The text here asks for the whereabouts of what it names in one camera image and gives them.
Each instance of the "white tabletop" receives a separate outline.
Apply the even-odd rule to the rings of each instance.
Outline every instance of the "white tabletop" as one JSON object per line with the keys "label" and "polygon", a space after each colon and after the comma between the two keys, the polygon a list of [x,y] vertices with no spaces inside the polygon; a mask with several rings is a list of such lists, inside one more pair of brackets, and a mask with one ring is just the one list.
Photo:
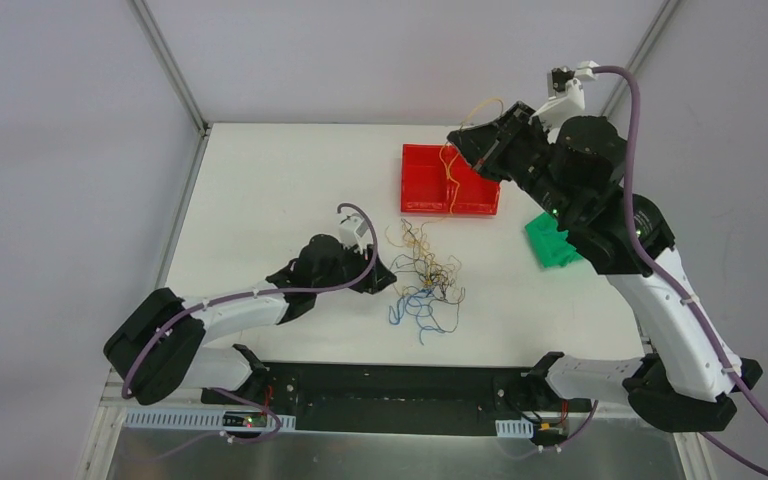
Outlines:
{"label": "white tabletop", "polygon": [[[381,233],[382,261],[406,249],[399,232],[402,144],[440,144],[446,127],[217,124],[198,173],[167,284],[178,295],[244,289],[282,268],[311,236],[337,234],[335,207],[363,208]],[[441,257],[462,262],[466,287],[453,334],[423,335],[410,317],[388,322],[397,294],[320,295],[279,327],[214,342],[242,343],[261,359],[411,365],[528,366],[546,352],[620,359],[642,354],[628,305],[587,262],[541,270],[523,227],[541,213],[516,185],[502,186],[490,218],[451,218],[426,232]],[[421,221],[423,217],[411,217]],[[444,326],[454,312],[437,310]]]}

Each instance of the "white connector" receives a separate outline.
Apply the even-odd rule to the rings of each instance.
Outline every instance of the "white connector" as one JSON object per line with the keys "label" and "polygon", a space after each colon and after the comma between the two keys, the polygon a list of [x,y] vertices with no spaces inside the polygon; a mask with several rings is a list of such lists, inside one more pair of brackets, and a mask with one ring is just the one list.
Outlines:
{"label": "white connector", "polygon": [[347,215],[340,220],[340,243],[349,250],[358,248],[365,253],[371,241],[364,238],[369,232],[369,226],[357,213]]}
{"label": "white connector", "polygon": [[593,73],[593,69],[598,66],[599,66],[598,63],[591,60],[588,60],[586,62],[581,62],[578,64],[578,67],[575,69],[574,76],[575,78],[579,78],[584,82],[596,80],[596,78],[599,75]]}

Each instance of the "green cloth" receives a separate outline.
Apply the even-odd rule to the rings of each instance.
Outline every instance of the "green cloth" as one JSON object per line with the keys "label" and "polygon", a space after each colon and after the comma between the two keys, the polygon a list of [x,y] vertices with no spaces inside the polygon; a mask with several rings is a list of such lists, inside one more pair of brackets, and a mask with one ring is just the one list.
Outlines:
{"label": "green cloth", "polygon": [[528,240],[544,268],[565,267],[583,257],[567,243],[567,232],[558,231],[558,221],[543,213],[525,226]]}

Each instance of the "metal frame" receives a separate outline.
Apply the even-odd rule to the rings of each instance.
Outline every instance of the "metal frame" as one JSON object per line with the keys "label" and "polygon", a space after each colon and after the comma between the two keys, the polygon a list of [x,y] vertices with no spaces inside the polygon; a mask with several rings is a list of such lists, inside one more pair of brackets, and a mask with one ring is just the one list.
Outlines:
{"label": "metal frame", "polygon": [[[169,269],[174,256],[175,247],[183,228],[184,218],[187,208],[192,198],[195,183],[198,178],[198,172],[201,168],[204,154],[207,149],[207,143],[210,136],[210,125],[204,119],[201,110],[193,97],[192,92],[178,67],[177,62],[172,55],[154,16],[151,13],[145,0],[128,0],[129,5],[137,19],[140,27],[146,35],[146,41],[151,46],[158,63],[163,69],[169,80],[169,83],[175,94],[178,96],[181,104],[187,110],[187,114],[193,123],[194,128],[199,133],[199,142],[193,155],[187,180],[181,192],[181,200],[177,207],[172,229],[168,240],[163,249],[163,257],[160,268],[155,279],[155,288],[165,284]],[[639,73],[642,65],[649,57],[658,40],[662,37],[670,21],[674,17],[678,7],[683,0],[664,0],[659,8],[655,18],[652,20],[649,28],[635,49],[632,57],[627,63],[627,68],[632,73]],[[611,117],[621,104],[626,89],[621,81],[614,86],[605,105],[602,107],[600,115]],[[124,400],[119,396],[122,387],[122,379],[111,370],[107,383],[105,384],[95,420],[87,439],[84,452],[81,457],[80,468],[76,478],[82,480],[103,480],[107,478],[108,471],[113,459],[113,453],[122,429],[126,411],[131,407],[137,407],[135,400]],[[200,391],[195,389],[176,391],[172,396],[160,402],[158,406],[163,407],[185,407],[185,408],[205,408],[216,409],[216,406],[202,405],[199,401]],[[624,408],[610,408],[604,406],[600,408],[600,416],[610,418],[628,418],[630,421],[640,421],[633,412]],[[689,480],[716,480],[713,462],[708,451],[707,443],[703,442],[698,434],[676,434],[676,447],[681,458],[685,475]]]}
{"label": "metal frame", "polygon": [[[655,18],[652,19],[652,23],[649,24],[649,28],[646,29],[646,33],[643,34],[643,38],[640,39],[640,43],[637,44],[637,48],[634,49],[634,53],[631,54],[631,58],[626,64],[626,69],[637,75],[640,73],[640,69],[649,58],[649,55],[654,50],[658,40],[661,39],[661,35],[667,29],[670,21],[673,19],[678,7],[684,3],[684,0],[664,0],[661,4],[661,8],[658,9],[658,13],[655,14]],[[625,81],[623,79],[617,80],[614,84],[611,94],[605,101],[605,106],[599,111],[600,116],[612,118],[619,108],[623,99],[628,93],[628,89],[625,88]]]}
{"label": "metal frame", "polygon": [[190,87],[187,86],[187,82],[184,80],[184,75],[181,73],[175,57],[172,56],[172,52],[169,50],[169,45],[166,44],[166,40],[160,32],[160,27],[157,26],[157,22],[154,20],[154,15],[151,14],[151,10],[146,5],[145,0],[128,0],[128,4],[134,12],[134,17],[136,17],[137,22],[139,22],[140,27],[143,29],[143,33],[145,33],[151,50],[157,57],[157,63],[160,64],[160,67],[166,73],[169,84],[175,90],[175,94],[178,95],[184,108],[187,109],[190,120],[192,120],[199,135],[205,136],[207,122],[196,104],[193,92],[190,91]]}

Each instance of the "metal floor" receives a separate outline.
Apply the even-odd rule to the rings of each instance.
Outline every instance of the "metal floor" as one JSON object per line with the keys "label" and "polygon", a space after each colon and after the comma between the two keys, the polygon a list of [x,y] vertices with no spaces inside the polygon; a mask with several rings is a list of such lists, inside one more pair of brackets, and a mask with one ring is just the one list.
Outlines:
{"label": "metal floor", "polygon": [[159,461],[201,432],[123,428],[109,480],[683,479],[675,439],[638,421],[597,419],[559,455],[524,439],[304,433],[255,445],[218,435]]}

